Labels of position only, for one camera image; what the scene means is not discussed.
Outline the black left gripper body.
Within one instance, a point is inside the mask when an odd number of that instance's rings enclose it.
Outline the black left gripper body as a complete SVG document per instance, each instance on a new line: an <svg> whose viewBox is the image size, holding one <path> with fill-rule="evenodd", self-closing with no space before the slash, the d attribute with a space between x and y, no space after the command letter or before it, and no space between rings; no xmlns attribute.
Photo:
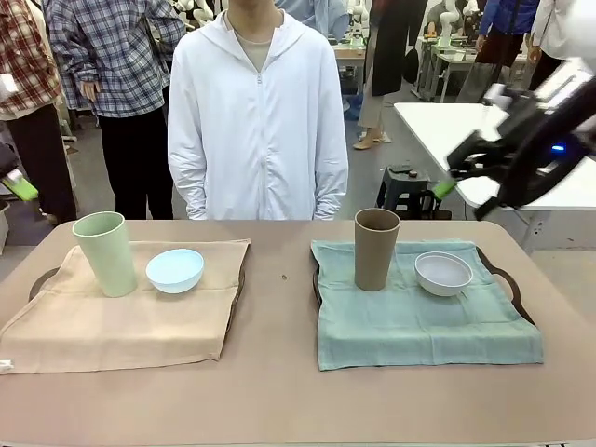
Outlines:
<svg viewBox="0 0 596 447"><path fill-rule="evenodd" d="M0 143L1 179L19 180L19 161L15 153L4 143Z"/></svg>

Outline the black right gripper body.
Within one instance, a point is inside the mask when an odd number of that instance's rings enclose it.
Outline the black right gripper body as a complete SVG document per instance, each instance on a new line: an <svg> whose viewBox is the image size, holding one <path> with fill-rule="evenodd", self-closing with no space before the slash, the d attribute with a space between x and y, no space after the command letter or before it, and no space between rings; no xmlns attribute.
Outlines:
<svg viewBox="0 0 596 447"><path fill-rule="evenodd" d="M550 174L550 143L545 140L549 103L533 92L502 92L483 100L489 112L503 114L492 139L472 131L447 156L457 181L540 181Z"/></svg>

